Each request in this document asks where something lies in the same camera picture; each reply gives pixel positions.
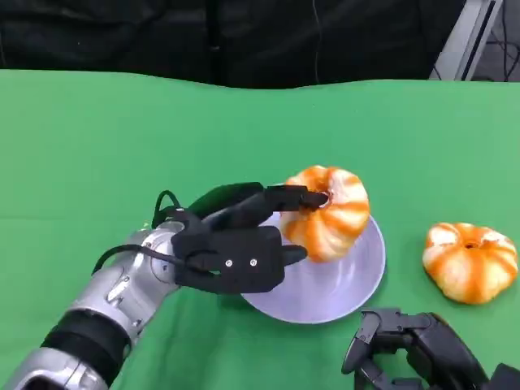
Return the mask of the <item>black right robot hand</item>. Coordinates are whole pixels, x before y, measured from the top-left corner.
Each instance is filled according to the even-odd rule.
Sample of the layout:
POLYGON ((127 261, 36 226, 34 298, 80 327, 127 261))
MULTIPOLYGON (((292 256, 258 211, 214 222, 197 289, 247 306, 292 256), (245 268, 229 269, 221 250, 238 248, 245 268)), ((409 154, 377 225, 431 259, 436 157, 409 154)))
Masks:
POLYGON ((460 336, 432 312, 403 314, 397 308, 364 309, 341 367, 364 389, 484 389, 489 378, 460 336), (406 351, 416 378, 391 379, 374 361, 377 354, 406 351))

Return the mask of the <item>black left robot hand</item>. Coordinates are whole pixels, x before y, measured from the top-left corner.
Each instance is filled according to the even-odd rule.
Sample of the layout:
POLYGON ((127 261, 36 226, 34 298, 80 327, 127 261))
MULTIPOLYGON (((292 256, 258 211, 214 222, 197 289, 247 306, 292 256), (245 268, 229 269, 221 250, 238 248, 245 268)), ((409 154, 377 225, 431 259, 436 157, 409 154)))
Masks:
POLYGON ((264 223, 275 213, 316 211, 328 195, 305 185, 226 184, 185 209, 184 230, 171 239, 186 271, 282 274, 307 256, 303 245, 286 245, 278 228, 264 223))

